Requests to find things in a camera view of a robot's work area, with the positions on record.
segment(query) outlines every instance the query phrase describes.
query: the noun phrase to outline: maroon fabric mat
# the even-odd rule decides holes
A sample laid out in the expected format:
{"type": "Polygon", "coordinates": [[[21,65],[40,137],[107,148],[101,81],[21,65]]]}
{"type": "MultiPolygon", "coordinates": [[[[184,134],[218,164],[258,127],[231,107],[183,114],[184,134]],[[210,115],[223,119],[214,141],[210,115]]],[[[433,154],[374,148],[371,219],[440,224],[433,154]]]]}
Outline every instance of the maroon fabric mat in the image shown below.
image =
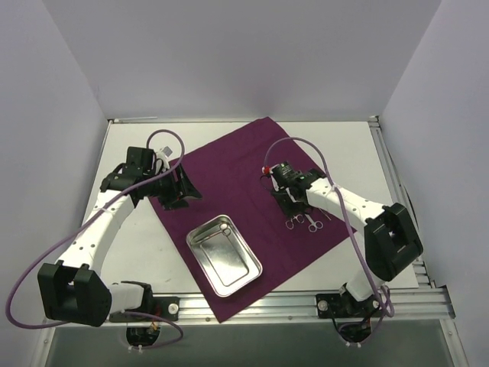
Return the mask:
{"type": "MultiPolygon", "coordinates": [[[[332,221],[328,221],[317,210],[312,217],[324,223],[323,229],[311,233],[307,221],[296,224],[293,230],[285,226],[286,217],[261,186],[260,176],[267,149],[286,136],[272,119],[252,122],[186,154],[183,167],[203,195],[202,201],[191,201],[188,209],[164,211],[156,199],[151,200],[219,322],[261,299],[348,236],[340,219],[331,216],[332,221]],[[258,279],[227,298],[214,293],[186,244],[187,233],[220,214],[231,217],[263,265],[258,279]]],[[[318,168],[293,141],[277,145],[269,165],[282,161],[289,161],[294,169],[301,171],[318,168]]],[[[271,187],[270,180],[263,179],[263,184],[271,187]]]]}

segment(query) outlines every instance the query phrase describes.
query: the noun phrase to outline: robotic arm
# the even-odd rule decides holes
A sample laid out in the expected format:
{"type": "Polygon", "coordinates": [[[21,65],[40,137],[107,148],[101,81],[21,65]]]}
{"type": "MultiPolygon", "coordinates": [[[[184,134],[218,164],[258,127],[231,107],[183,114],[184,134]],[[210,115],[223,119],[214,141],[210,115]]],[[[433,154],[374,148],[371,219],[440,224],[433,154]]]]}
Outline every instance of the robotic arm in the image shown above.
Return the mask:
{"type": "MultiPolygon", "coordinates": [[[[308,208],[323,209],[342,218],[335,188],[340,190],[351,226],[364,236],[365,259],[377,288],[392,281],[423,253],[413,221],[401,204],[383,206],[371,202],[345,188],[332,187],[318,170],[303,174],[287,162],[272,167],[265,174],[270,176],[274,185],[272,195],[290,218],[308,208]]],[[[374,291],[365,271],[361,270],[342,287],[340,293],[341,307],[354,316],[374,291]]]]}
{"type": "Polygon", "coordinates": [[[115,235],[138,202],[155,196],[165,209],[187,207],[186,199],[202,196],[180,165],[168,174],[132,190],[110,207],[105,204],[121,191],[148,180],[169,168],[166,155],[149,148],[129,147],[126,162],[102,182],[96,204],[87,220],[102,210],[97,221],[80,233],[55,264],[43,264],[37,273],[44,311],[52,320],[100,326],[107,317],[123,310],[147,312],[153,295],[149,284],[121,281],[105,285],[100,279],[102,263],[115,235]],[[155,161],[162,165],[156,172],[155,161]]]}

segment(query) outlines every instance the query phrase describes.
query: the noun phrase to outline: white wall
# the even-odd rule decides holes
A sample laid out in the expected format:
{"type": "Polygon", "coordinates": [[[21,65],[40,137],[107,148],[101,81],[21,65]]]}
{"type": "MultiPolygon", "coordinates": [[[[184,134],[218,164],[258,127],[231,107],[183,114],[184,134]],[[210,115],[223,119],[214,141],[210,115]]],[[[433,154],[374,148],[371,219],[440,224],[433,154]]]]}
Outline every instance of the white wall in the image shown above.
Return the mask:
{"type": "Polygon", "coordinates": [[[489,348],[489,2],[444,0],[382,118],[471,365],[489,348]]]}
{"type": "Polygon", "coordinates": [[[44,0],[108,117],[365,120],[440,0],[44,0]]]}
{"type": "MultiPolygon", "coordinates": [[[[23,269],[79,225],[106,127],[42,2],[0,2],[0,304],[23,269]]],[[[35,276],[14,309],[42,321],[35,276]]],[[[37,335],[2,313],[0,365],[28,365],[37,335]]]]}

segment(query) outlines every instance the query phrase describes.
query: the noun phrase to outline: metal tray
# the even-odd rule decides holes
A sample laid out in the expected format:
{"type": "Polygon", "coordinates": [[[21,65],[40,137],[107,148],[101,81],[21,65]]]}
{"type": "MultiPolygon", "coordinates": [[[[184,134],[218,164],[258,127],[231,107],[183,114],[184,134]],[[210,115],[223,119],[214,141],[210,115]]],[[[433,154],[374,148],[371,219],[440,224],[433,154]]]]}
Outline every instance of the metal tray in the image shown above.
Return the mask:
{"type": "Polygon", "coordinates": [[[263,271],[228,216],[217,216],[195,228],[186,236],[186,243],[220,297],[235,293],[263,271]]]}

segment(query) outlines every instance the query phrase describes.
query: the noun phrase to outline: white table surface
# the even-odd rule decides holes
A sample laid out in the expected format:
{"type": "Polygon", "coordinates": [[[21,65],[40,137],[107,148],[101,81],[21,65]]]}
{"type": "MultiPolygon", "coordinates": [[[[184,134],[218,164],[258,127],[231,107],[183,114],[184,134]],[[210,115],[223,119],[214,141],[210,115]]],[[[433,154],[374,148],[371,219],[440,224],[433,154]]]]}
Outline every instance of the white table surface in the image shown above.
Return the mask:
{"type": "MultiPolygon", "coordinates": [[[[145,146],[152,131],[159,128],[175,131],[184,140],[186,151],[190,152],[243,125],[245,123],[241,122],[112,125],[87,209],[90,210],[95,205],[102,179],[125,160],[127,147],[145,146]]],[[[321,149],[335,182],[369,200],[392,203],[367,122],[283,122],[280,125],[290,136],[309,139],[321,149]]],[[[178,143],[170,135],[157,135],[151,142],[152,148],[167,145],[174,152],[172,158],[177,157],[180,152],[178,143]]],[[[312,149],[305,146],[303,148],[320,165],[319,157],[312,149]]],[[[363,249],[363,238],[358,234],[356,236],[363,249]]],[[[337,290],[358,269],[360,263],[350,240],[346,239],[283,283],[276,291],[337,290]]],[[[199,292],[196,282],[148,200],[142,200],[138,204],[115,237],[102,267],[102,279],[106,284],[114,281],[143,281],[151,284],[155,293],[199,292]]],[[[418,287],[413,267],[409,266],[389,285],[392,288],[418,287]]]]}

